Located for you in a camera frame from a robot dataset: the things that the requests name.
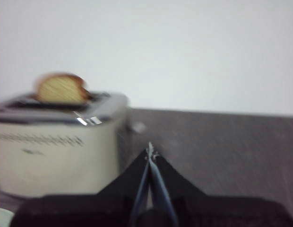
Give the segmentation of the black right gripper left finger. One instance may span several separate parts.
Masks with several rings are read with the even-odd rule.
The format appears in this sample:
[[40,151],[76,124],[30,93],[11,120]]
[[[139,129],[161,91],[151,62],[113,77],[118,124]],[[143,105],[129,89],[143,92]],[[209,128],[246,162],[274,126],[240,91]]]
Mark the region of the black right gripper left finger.
[[12,227],[126,227],[140,208],[147,180],[147,152],[93,194],[48,195],[29,199],[16,211]]

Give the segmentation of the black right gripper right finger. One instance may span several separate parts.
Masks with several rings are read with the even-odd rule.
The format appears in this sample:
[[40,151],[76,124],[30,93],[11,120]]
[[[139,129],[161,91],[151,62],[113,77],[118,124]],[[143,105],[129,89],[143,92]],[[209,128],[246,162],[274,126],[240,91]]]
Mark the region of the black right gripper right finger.
[[278,202],[210,195],[183,177],[163,156],[151,155],[150,160],[180,227],[293,226],[293,218]]

